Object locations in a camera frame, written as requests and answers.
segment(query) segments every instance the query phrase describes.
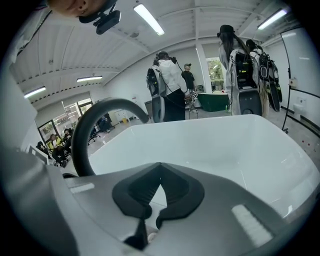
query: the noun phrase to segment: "person sitting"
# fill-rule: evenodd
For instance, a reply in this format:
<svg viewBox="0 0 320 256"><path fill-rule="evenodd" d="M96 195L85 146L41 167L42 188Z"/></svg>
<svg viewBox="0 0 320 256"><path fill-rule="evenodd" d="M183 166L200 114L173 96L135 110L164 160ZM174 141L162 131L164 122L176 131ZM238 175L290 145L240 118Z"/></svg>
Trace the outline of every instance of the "person sitting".
<svg viewBox="0 0 320 256"><path fill-rule="evenodd" d="M64 137L63 137L63 142L64 142L64 149L71 154L71 140L72 140L72 134L73 131L72 129L64 129Z"/></svg>
<svg viewBox="0 0 320 256"><path fill-rule="evenodd" d="M57 138L54 134L51 134L48 146L49 149L52 150L52 157L64 168L67 164L67 159L61 139L59 137Z"/></svg>
<svg viewBox="0 0 320 256"><path fill-rule="evenodd" d="M52 159L51 156L49 155L48 149L44 146L44 144L41 141L39 141L35 147L41 152L45 153L49 159Z"/></svg>
<svg viewBox="0 0 320 256"><path fill-rule="evenodd" d="M98 120L97 124L100 127L101 132L107 134L110 133L111 125L107 122L107 119L104 116Z"/></svg>
<svg viewBox="0 0 320 256"><path fill-rule="evenodd" d="M106 113L106 114L104 115L104 117L106 118L106 120L107 120L107 122L109 123L110 127L112 127L113 129L115 129L115 127L111 124L111 123L112 123L112 120L111 120L111 118L110 118L109 113Z"/></svg>

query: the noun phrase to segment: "person wearing cap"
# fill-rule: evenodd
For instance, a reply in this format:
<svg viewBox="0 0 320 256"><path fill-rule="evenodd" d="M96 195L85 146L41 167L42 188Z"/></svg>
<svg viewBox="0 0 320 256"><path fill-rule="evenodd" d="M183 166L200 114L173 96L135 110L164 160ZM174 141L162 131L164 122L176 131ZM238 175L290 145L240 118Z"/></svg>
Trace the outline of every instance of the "person wearing cap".
<svg viewBox="0 0 320 256"><path fill-rule="evenodd" d="M255 66L256 72L255 74L259 73L260 70L260 56L263 53L262 47L258 47L256 43L249 39L245 42L246 46L250 50L250 55L255 59L257 65ZM261 80L259 81L259 75L253 76L253 81L259 85L259 94L262 104L262 117L267 118L269 114L269 98L267 93L267 81Z"/></svg>
<svg viewBox="0 0 320 256"><path fill-rule="evenodd" d="M196 85L195 85L195 78L194 75L190 72L191 69L191 64L184 64L184 71L182 72L181 76L185 80L186 87L191 90L195 91L196 90Z"/></svg>
<svg viewBox="0 0 320 256"><path fill-rule="evenodd" d="M185 98L190 98L190 92L181 76L180 69L170 60L168 53L165 51L160 51L155 61L157 61L166 84L166 96L163 97L165 107L164 121L185 120Z"/></svg>
<svg viewBox="0 0 320 256"><path fill-rule="evenodd" d="M235 83L232 83L231 71L229 70L230 54L235 49L242 49L248 55L250 55L250 51L246 47L245 43L236 36L234 28L230 25L222 25L217 37L221 40L219 47L219 58L221 64L226 69L225 88L229 96L232 115L241 115L241 112L237 107L239 89L236 87Z"/></svg>

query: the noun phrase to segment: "man in white jacket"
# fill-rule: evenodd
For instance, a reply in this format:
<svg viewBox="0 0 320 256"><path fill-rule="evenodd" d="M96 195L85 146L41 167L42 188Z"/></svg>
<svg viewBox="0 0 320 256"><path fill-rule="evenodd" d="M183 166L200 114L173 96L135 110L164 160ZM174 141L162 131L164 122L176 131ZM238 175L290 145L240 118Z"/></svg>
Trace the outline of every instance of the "man in white jacket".
<svg viewBox="0 0 320 256"><path fill-rule="evenodd" d="M160 51L157 55L157 61L163 80L166 83L164 121L185 120L185 98L190 97L186 81L181 76L180 69L170 60L167 52Z"/></svg>

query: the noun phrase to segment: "desk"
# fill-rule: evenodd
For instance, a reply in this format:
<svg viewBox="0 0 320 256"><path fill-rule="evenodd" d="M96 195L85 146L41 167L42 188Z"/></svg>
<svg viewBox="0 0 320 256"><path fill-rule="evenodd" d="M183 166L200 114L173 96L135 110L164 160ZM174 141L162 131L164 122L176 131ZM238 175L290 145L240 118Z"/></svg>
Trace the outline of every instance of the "desk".
<svg viewBox="0 0 320 256"><path fill-rule="evenodd" d="M228 94L220 91L215 93L198 92L198 99L203 110L207 112L223 111L229 105Z"/></svg>

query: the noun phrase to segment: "person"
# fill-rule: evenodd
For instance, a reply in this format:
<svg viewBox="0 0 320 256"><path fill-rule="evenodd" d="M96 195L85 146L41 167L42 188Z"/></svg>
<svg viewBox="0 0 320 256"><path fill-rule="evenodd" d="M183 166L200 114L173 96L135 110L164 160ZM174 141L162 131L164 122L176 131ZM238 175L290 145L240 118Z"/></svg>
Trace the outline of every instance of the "person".
<svg viewBox="0 0 320 256"><path fill-rule="evenodd" d="M96 13L109 0L47 0L49 7L63 16L89 16Z"/></svg>
<svg viewBox="0 0 320 256"><path fill-rule="evenodd" d="M72 141L72 134L73 131L72 129L64 129L64 137L63 137L63 142L64 142L64 149L71 154L71 141Z"/></svg>
<svg viewBox="0 0 320 256"><path fill-rule="evenodd" d="M98 120L97 124L100 127L101 132L107 133L107 134L110 133L111 126L110 126L109 122L107 122L107 119L104 116L102 116Z"/></svg>
<svg viewBox="0 0 320 256"><path fill-rule="evenodd" d="M44 144L42 143L42 141L39 141L38 144L35 146L38 150L40 150L41 152L45 153L49 159L52 159L51 156L49 155L49 151L48 149L44 146Z"/></svg>
<svg viewBox="0 0 320 256"><path fill-rule="evenodd" d="M115 127L111 124L112 123L112 120L111 120L111 117L109 115L109 113L106 113L104 115L104 117L106 118L107 122L109 123L110 127L112 127L113 129L115 129Z"/></svg>
<svg viewBox="0 0 320 256"><path fill-rule="evenodd" d="M260 56L263 54L262 47L258 47L258 45L255 44L255 42L251 39L247 40L245 42L246 46L250 50L250 55L255 59L257 65L256 65L256 73L259 73L260 70ZM267 80L261 80L259 81L259 76L253 76L254 82L259 85L259 93L260 93L260 99L262 103L262 117L267 118L269 114L269 98L267 93Z"/></svg>
<svg viewBox="0 0 320 256"><path fill-rule="evenodd" d="M229 96L229 102L231 106L232 115L240 115L240 109L238 106L238 94L239 89L236 87L236 83L231 81L231 71L229 70L230 54L233 50L241 49L247 55L250 55L249 49L245 43L236 36L234 28L230 25L222 25L220 27L220 33L218 37L221 40L219 47L219 58L221 64L226 69L226 81L225 88Z"/></svg>
<svg viewBox="0 0 320 256"><path fill-rule="evenodd" d="M186 81L181 76L180 69L170 60L165 51L157 54L157 62L161 76L166 84L164 98L164 121L180 121L186 119L185 99L190 99Z"/></svg>
<svg viewBox="0 0 320 256"><path fill-rule="evenodd" d="M191 63L184 64L184 71L182 72L181 75L185 80L186 87L191 91L195 91L196 90L195 78L194 78L194 75L190 72L190 69L191 69Z"/></svg>
<svg viewBox="0 0 320 256"><path fill-rule="evenodd" d="M54 134L50 136L50 142L48 143L49 149L52 150L52 157L62 166L65 167L67 159L65 156L64 146L62 145L61 139L56 137Z"/></svg>

